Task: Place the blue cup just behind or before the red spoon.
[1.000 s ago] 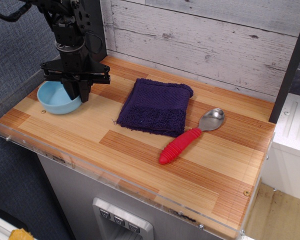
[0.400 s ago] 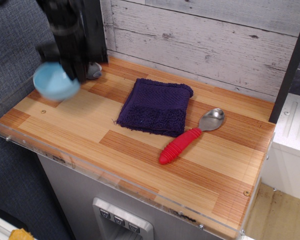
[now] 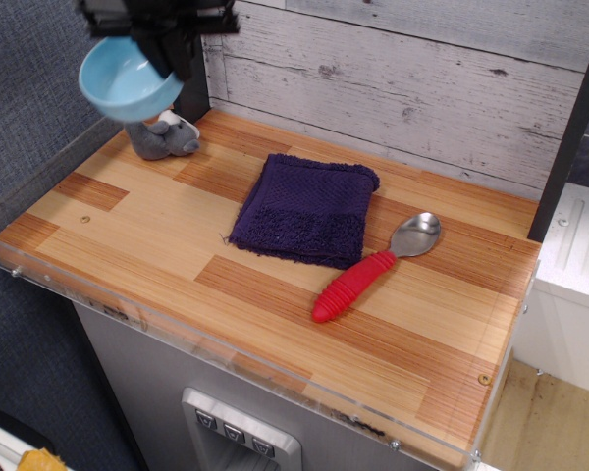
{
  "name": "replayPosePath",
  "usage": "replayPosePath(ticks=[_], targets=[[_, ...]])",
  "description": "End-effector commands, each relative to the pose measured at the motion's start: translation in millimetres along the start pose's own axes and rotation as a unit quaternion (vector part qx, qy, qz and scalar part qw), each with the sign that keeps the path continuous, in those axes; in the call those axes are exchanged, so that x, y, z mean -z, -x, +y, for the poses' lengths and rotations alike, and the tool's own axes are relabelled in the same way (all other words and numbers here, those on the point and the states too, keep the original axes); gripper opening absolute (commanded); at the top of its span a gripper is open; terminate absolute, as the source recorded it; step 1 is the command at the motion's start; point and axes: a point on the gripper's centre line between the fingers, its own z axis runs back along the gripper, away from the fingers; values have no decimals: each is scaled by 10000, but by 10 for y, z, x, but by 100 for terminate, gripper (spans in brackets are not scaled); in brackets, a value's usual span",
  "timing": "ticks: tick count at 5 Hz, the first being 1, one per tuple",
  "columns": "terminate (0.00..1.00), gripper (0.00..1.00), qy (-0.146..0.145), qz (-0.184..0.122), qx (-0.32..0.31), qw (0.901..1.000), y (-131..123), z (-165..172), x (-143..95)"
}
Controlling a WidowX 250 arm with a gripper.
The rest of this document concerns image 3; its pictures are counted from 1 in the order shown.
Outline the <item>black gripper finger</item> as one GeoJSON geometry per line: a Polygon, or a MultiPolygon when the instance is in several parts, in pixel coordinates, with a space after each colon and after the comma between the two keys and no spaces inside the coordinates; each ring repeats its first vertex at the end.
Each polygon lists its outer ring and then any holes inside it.
{"type": "Polygon", "coordinates": [[[160,44],[158,34],[146,29],[132,28],[130,36],[162,79],[166,79],[174,71],[160,44]]]}
{"type": "Polygon", "coordinates": [[[186,82],[192,78],[195,57],[195,35],[184,29],[173,29],[166,35],[168,61],[177,78],[186,82]]]}

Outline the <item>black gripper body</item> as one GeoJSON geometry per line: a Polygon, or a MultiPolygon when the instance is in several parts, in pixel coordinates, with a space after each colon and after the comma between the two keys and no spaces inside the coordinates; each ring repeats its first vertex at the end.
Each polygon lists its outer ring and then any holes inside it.
{"type": "Polygon", "coordinates": [[[92,37],[238,33],[234,1],[76,1],[92,37]]]}

